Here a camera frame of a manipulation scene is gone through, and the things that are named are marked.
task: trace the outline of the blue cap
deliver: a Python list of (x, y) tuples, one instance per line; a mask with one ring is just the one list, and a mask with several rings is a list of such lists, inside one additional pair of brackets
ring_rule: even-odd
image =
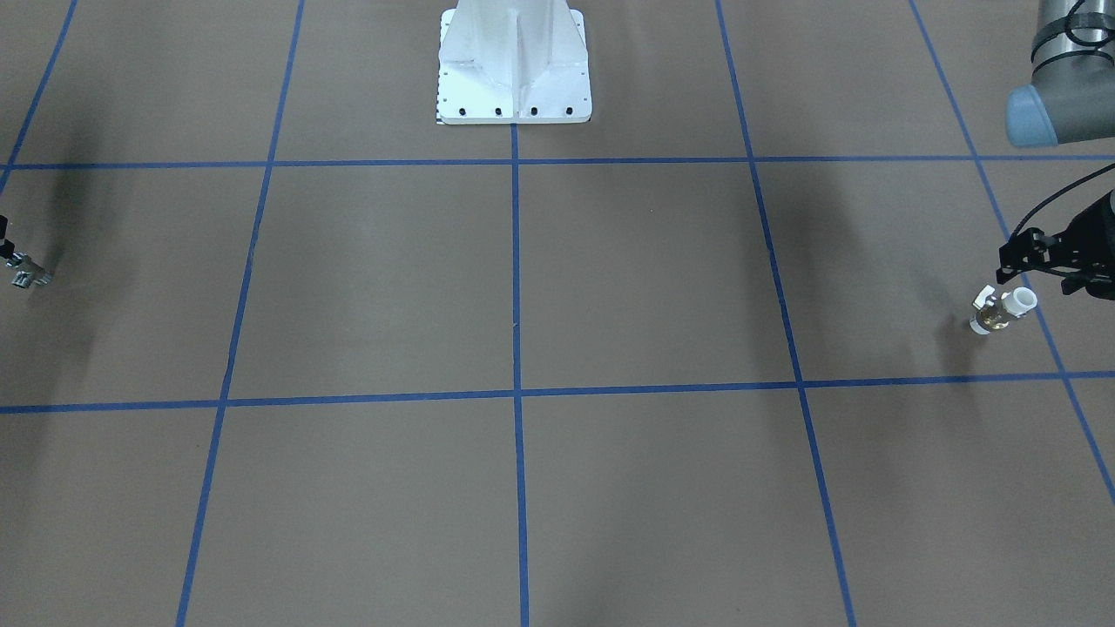
[(1016, 148), (1038, 148), (1060, 143), (1041, 95), (1032, 85), (1015, 89), (1007, 98), (1007, 137)]

